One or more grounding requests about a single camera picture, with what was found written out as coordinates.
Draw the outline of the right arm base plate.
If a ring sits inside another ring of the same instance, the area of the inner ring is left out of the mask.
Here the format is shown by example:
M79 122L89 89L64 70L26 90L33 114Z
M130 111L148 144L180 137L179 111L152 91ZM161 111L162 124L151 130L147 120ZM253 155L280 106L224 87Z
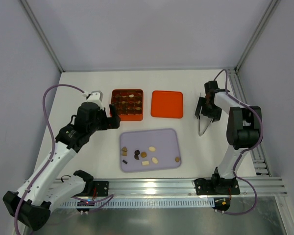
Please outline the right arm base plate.
M198 178L194 183L197 195L240 195L241 193L236 178Z

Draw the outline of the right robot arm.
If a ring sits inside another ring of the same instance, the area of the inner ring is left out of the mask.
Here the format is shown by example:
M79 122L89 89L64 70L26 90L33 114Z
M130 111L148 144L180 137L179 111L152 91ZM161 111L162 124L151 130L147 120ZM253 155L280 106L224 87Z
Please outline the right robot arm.
M196 106L197 119L208 118L210 123L220 120L222 113L228 115L226 139L228 148L222 162L211 178L194 181L197 195L240 194L237 169L246 152L257 147L263 138L262 112L258 106L249 106L232 97L228 89L221 89L217 81L204 85L205 96Z

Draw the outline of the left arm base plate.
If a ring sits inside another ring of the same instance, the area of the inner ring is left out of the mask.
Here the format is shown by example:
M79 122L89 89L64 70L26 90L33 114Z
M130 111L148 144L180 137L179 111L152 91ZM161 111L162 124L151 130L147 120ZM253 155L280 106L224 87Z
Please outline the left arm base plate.
M87 187L86 195L89 197L106 197L108 196L108 191L108 181L92 181Z

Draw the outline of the orange tin lid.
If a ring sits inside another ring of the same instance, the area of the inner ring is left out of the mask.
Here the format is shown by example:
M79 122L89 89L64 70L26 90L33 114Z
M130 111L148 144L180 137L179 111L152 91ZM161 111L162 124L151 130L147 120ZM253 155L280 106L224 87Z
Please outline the orange tin lid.
M178 91L153 91L151 116L180 119L184 114L183 93Z

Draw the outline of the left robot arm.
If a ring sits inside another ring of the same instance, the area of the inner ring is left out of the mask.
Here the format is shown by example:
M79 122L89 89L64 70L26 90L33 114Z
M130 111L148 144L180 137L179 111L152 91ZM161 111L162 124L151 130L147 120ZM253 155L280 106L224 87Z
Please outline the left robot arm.
M96 103L84 102L71 122L61 128L54 139L52 149L35 173L16 192L7 191L3 202L14 222L21 222L33 231L41 229L51 213L69 198L92 194L94 178L83 170L77 170L59 187L50 186L67 163L87 144L96 131L117 129L120 117L114 105L110 116Z

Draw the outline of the metal serving tongs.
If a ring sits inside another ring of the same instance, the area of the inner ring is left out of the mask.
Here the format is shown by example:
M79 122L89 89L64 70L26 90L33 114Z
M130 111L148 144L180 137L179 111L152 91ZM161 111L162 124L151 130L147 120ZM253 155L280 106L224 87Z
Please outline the metal serving tongs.
M198 119L198 135L202 137L212 123L212 119L204 116L201 112L200 119Z

